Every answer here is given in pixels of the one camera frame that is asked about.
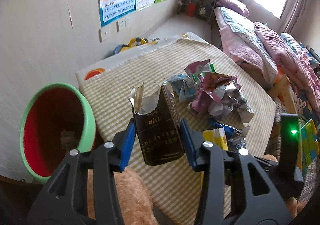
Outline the pink foil snack bag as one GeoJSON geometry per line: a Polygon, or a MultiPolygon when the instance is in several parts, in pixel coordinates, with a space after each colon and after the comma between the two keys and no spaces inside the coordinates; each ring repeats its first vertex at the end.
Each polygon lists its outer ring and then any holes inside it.
{"type": "Polygon", "coordinates": [[[199,87],[199,94],[190,102],[191,109],[196,114],[208,114],[208,108],[212,102],[219,103],[225,92],[232,90],[240,90],[241,85],[238,83],[237,76],[230,76],[221,73],[205,73],[201,76],[202,68],[210,60],[196,61],[189,64],[185,69],[185,73],[199,87]]]}

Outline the black torn cigarette box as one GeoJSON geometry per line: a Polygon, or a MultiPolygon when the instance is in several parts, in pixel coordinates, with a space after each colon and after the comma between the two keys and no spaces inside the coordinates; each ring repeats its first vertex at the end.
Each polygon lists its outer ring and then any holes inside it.
{"type": "Polygon", "coordinates": [[[184,148],[171,84],[164,82],[151,96],[144,96],[144,84],[133,87],[129,101],[146,165],[157,166],[180,159],[184,148]]]}

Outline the green red trash bin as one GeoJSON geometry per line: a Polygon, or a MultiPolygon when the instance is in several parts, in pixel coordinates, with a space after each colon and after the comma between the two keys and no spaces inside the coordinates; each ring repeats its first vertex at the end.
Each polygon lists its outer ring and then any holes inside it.
{"type": "Polygon", "coordinates": [[[44,184],[64,159],[62,131],[72,131],[76,149],[93,148],[96,124],[93,110],[80,91],[67,83],[40,89],[29,101],[20,125],[20,152],[28,172],[44,184]]]}

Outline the colourful children book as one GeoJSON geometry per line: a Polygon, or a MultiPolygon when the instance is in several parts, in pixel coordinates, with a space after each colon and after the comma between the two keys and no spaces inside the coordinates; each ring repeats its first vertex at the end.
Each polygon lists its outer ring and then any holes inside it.
{"type": "Polygon", "coordinates": [[[300,134],[302,139],[302,176],[305,178],[309,165],[319,155],[317,129],[312,119],[300,129],[300,134]]]}

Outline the blue plastic wrapper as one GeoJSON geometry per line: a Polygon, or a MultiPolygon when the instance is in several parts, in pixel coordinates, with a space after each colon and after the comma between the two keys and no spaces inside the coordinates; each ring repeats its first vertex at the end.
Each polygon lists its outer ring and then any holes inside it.
{"type": "Polygon", "coordinates": [[[213,129],[223,128],[225,130],[225,135],[227,139],[230,139],[233,135],[240,135],[241,132],[235,127],[222,124],[216,121],[214,118],[208,119],[209,124],[213,127],[213,129]]]}

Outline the yellow cardboard box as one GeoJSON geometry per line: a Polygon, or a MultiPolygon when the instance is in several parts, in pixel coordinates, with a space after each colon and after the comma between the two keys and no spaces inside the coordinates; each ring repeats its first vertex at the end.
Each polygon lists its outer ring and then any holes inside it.
{"type": "Polygon", "coordinates": [[[205,141],[210,141],[222,150],[228,151],[227,138],[223,127],[205,130],[202,135],[205,141]]]}

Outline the brown plush teddy bear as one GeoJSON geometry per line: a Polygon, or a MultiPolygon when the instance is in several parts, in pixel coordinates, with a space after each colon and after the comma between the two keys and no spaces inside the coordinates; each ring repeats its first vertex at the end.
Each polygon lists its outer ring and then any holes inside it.
{"type": "Polygon", "coordinates": [[[130,167],[115,172],[118,201],[125,224],[157,224],[149,190],[140,176],[130,167]]]}

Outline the crumpled white paper wrapper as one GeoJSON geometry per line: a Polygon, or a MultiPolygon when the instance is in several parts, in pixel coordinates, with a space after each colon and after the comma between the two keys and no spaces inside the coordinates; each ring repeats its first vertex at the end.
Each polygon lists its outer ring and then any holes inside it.
{"type": "Polygon", "coordinates": [[[208,114],[216,120],[224,121],[234,110],[236,110],[241,122],[244,124],[249,123],[254,116],[253,108],[240,90],[225,92],[219,103],[211,103],[208,108],[208,114]]]}

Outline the grey blue crumpled wrapper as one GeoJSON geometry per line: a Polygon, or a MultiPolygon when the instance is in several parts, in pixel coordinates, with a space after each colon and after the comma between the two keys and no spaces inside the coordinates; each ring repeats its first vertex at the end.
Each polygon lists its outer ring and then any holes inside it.
{"type": "Polygon", "coordinates": [[[179,103],[191,102],[199,94],[199,87],[188,75],[172,75],[167,81],[178,95],[179,103]]]}

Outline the pink quilt bed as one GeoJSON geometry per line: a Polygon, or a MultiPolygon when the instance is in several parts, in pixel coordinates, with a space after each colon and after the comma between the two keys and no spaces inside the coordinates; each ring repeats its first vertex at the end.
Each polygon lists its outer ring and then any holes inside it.
{"type": "Polygon", "coordinates": [[[231,9],[217,7],[214,13],[224,53],[243,68],[251,69],[251,77],[263,88],[271,88],[280,75],[287,75],[305,92],[311,107],[319,110],[319,79],[303,50],[294,52],[283,34],[231,9]]]}

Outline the green snack wrapper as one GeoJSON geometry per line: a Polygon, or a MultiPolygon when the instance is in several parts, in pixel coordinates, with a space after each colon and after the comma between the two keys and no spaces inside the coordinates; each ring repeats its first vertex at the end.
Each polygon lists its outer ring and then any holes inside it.
{"type": "Polygon", "coordinates": [[[204,76],[205,73],[215,73],[215,68],[212,64],[207,63],[203,66],[202,71],[201,71],[201,76],[204,76]]]}

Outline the yellow toy vehicle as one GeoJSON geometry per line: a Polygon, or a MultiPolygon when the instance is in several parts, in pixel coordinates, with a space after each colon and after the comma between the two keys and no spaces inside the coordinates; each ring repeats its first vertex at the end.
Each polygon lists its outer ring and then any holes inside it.
{"type": "Polygon", "coordinates": [[[147,38],[140,38],[136,37],[129,41],[128,44],[120,44],[118,45],[114,51],[112,52],[112,55],[116,55],[118,53],[127,51],[128,49],[131,49],[136,46],[141,46],[144,44],[156,44],[159,41],[159,38],[156,39],[147,39],[147,38]]]}

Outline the pink window curtain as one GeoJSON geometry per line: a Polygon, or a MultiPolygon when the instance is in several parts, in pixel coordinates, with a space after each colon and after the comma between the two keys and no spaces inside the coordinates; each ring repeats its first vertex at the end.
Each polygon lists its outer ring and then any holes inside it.
{"type": "Polygon", "coordinates": [[[291,34],[305,11],[308,0],[292,0],[292,3],[286,4],[285,17],[278,30],[279,33],[285,32],[291,34]]]}

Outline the purple pillow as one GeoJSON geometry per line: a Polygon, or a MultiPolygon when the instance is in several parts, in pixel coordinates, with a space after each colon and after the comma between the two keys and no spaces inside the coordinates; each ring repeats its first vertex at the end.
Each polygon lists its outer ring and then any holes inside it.
{"type": "Polygon", "coordinates": [[[249,16],[249,10],[247,6],[238,0],[218,0],[216,4],[219,7],[225,7],[233,10],[234,12],[237,12],[246,18],[249,16]]]}

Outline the red container on shelf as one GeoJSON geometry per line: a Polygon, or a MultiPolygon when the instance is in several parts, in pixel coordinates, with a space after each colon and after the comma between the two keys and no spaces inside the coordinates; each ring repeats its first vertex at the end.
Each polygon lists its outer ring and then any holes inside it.
{"type": "Polygon", "coordinates": [[[196,10],[196,4],[195,4],[195,3],[191,3],[191,4],[188,5],[185,14],[186,14],[187,16],[189,16],[189,17],[193,17],[193,16],[194,16],[194,13],[195,13],[195,10],[196,10]]]}

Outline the wooden chair frame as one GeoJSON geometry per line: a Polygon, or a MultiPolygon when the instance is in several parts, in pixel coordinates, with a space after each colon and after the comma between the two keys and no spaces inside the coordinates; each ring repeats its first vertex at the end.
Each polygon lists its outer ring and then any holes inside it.
{"type": "Polygon", "coordinates": [[[281,95],[287,112],[290,114],[298,114],[293,96],[290,93],[290,80],[287,75],[282,75],[279,81],[275,83],[267,93],[272,99],[281,95]]]}

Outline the white wall socket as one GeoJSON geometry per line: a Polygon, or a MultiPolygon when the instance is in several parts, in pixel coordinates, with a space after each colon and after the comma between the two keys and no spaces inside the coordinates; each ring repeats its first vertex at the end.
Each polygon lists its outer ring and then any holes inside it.
{"type": "Polygon", "coordinates": [[[117,21],[117,31],[121,31],[126,27],[125,17],[121,17],[117,21]]]}

